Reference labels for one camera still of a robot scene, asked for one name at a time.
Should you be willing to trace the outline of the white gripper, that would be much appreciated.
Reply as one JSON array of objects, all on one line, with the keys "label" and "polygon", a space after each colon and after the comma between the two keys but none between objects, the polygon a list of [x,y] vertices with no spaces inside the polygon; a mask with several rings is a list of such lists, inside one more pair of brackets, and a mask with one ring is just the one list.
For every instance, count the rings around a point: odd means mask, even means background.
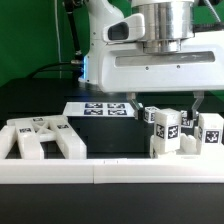
[{"label": "white gripper", "polygon": [[224,90],[224,31],[200,32],[171,54],[145,54],[143,45],[107,45],[99,59],[99,86],[105,92],[129,92],[127,101],[139,119],[132,92],[194,91],[187,118],[195,120],[205,90]]}]

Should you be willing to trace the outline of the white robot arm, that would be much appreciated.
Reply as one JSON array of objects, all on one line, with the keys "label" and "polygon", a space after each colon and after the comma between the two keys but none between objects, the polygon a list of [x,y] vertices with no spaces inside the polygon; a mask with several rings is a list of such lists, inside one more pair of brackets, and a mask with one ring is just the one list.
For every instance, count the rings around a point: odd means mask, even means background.
[{"label": "white robot arm", "polygon": [[128,17],[108,0],[84,0],[90,50],[79,81],[108,93],[124,92],[143,117],[140,92],[190,91],[196,117],[204,93],[224,90],[224,23],[195,25],[193,8],[209,0],[132,0]]}]

